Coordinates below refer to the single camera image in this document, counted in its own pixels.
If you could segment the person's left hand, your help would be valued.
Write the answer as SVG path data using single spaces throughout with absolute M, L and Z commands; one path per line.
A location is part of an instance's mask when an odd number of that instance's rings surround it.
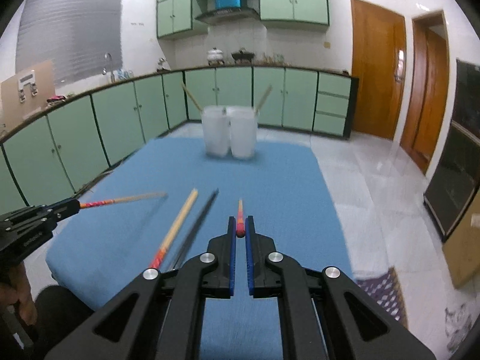
M 28 326 L 37 322 L 38 312 L 23 262 L 1 274 L 1 308 L 7 306 L 17 306 L 19 316 Z

